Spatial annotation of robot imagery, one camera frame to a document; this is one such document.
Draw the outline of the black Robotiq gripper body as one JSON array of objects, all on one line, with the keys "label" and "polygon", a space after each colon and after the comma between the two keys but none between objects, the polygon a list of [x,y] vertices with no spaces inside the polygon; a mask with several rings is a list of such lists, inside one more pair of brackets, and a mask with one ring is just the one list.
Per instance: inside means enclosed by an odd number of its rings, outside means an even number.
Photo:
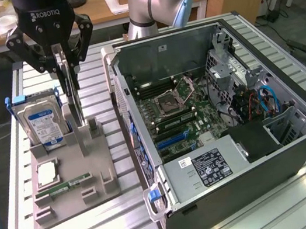
[{"label": "black Robotiq gripper body", "polygon": [[18,28],[41,46],[60,44],[69,39],[74,10],[67,0],[11,0]]}]

